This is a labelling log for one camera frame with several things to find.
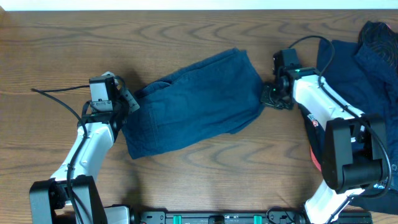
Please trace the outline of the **dark blue denim shorts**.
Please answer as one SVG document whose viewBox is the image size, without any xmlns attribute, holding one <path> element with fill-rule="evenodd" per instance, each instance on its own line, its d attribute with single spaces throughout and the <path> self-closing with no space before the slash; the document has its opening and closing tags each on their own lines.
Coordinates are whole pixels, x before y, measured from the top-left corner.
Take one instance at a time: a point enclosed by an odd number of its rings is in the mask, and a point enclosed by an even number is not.
<svg viewBox="0 0 398 224">
<path fill-rule="evenodd" d="M 229 49 L 162 77 L 134 94 L 123 127 L 133 159 L 235 134 L 263 111 L 262 80 L 245 50 Z"/>
</svg>

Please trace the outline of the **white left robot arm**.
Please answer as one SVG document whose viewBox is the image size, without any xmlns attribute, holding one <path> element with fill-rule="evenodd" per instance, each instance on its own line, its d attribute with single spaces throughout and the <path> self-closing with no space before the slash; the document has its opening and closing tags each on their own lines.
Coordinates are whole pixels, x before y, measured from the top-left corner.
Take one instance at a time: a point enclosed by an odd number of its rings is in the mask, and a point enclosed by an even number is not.
<svg viewBox="0 0 398 224">
<path fill-rule="evenodd" d="M 104 207 L 96 179 L 108 151 L 127 117 L 139 105 L 124 80 L 106 72 L 89 80 L 91 100 L 77 114 L 77 137 L 62 165 L 49 180 L 36 181 L 29 190 L 34 223 L 63 223 L 57 210 L 67 205 L 75 212 L 74 223 L 130 223 L 126 205 Z"/>
</svg>

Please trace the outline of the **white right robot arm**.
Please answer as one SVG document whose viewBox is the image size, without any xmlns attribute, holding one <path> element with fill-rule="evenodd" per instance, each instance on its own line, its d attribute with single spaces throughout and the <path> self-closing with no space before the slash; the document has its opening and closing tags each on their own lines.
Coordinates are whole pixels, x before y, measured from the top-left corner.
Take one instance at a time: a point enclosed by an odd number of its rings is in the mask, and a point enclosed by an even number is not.
<svg viewBox="0 0 398 224">
<path fill-rule="evenodd" d="M 316 68 L 300 64 L 295 49 L 280 50 L 273 60 L 275 80 L 265 83 L 261 103 L 277 110 L 299 105 L 325 132 L 323 181 L 295 222 L 336 222 L 354 198 L 366 198 L 365 190 L 391 179 L 385 122 L 351 106 Z"/>
</svg>

